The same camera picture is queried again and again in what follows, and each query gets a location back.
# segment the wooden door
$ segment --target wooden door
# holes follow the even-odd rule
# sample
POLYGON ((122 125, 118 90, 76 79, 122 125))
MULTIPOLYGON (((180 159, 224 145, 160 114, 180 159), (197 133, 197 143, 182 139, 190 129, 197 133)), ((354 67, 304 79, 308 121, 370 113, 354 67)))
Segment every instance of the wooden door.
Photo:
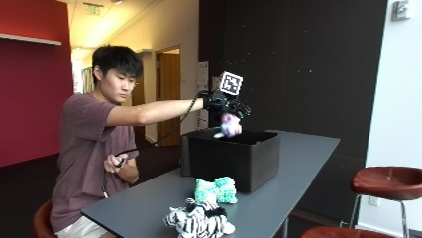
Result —
MULTIPOLYGON (((145 103, 145 92, 144 92, 144 74, 136 82, 136 86, 132 91, 132 105, 141 105, 145 103)), ((145 126, 133 127, 134 134, 138 138, 145 139, 145 126)))
MULTIPOLYGON (((181 99, 181 55, 157 54, 157 100, 181 99)), ((181 144, 181 118, 174 118, 157 124, 158 146, 181 144)))

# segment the man's right arm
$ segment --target man's right arm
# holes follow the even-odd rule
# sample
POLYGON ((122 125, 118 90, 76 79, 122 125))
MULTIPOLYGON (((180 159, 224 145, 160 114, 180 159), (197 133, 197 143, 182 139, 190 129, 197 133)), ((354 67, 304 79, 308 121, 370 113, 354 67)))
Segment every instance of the man's right arm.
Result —
MULTIPOLYGON (((166 121, 188 113, 193 100, 156 101, 138 106, 116 106, 106 118, 106 126, 142 126, 166 121)), ((198 98, 192 112, 204 108, 198 98)))

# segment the young man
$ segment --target young man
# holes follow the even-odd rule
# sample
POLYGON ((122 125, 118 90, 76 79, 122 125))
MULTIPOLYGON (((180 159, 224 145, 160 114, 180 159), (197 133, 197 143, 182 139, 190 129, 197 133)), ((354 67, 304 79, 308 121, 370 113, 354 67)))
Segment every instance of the young man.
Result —
MULTIPOLYGON (((100 47, 92 56, 95 90, 73 95, 64 105, 61 122, 61 173, 53 191, 51 221, 59 237, 113 237, 81 216, 81 209, 122 191, 138 179, 134 125, 148 125, 182 116, 194 100, 156 101, 120 106, 130 96, 142 65, 126 47, 100 47)), ((212 101, 198 98, 192 111, 212 109, 212 101)))

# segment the black cable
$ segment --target black cable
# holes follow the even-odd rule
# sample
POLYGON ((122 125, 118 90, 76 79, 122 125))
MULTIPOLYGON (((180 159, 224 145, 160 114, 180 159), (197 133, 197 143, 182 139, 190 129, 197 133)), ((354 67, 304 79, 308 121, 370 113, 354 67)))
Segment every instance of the black cable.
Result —
MULTIPOLYGON (((188 112, 186 112, 185 115, 184 115, 184 118, 182 118, 182 120, 181 120, 181 123, 172 129, 172 131, 170 131, 166 135, 164 135, 161 138, 158 138, 158 140, 157 140, 154 143, 150 143, 148 146, 142 146, 142 147, 133 148, 133 149, 130 149, 130 150, 125 150, 125 151, 117 153, 114 157, 118 157, 121 154, 126 154, 126 153, 133 152, 133 151, 141 151, 141 150, 144 150, 144 149, 146 149, 146 148, 154 146, 158 142, 161 142, 164 139, 166 139, 166 137, 170 136, 170 135, 176 132, 176 129, 182 125, 182 122, 184 122, 184 120, 186 119, 189 113, 192 112, 193 107, 194 107, 194 105, 196 105, 196 102, 197 102, 200 96, 201 96, 201 95, 208 95, 208 94, 209 94, 208 91, 200 91, 200 92, 198 92, 198 94, 197 94, 197 96, 196 96, 196 98, 194 98, 194 100, 193 100, 193 102, 192 102, 192 104, 190 104, 190 106, 189 106, 189 108, 188 108, 188 112)), ((101 191, 103 191, 103 193, 104 193, 104 196, 108 197, 105 175, 106 175, 106 173, 105 173, 105 170, 104 170, 101 191)))

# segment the red wall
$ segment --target red wall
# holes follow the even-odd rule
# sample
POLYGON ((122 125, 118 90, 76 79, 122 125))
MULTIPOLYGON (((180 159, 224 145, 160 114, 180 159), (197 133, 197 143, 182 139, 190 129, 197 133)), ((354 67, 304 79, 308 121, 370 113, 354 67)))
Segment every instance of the red wall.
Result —
POLYGON ((68 5, 4 1, 0 33, 63 42, 0 39, 0 167, 60 151, 61 108, 72 95, 68 5))

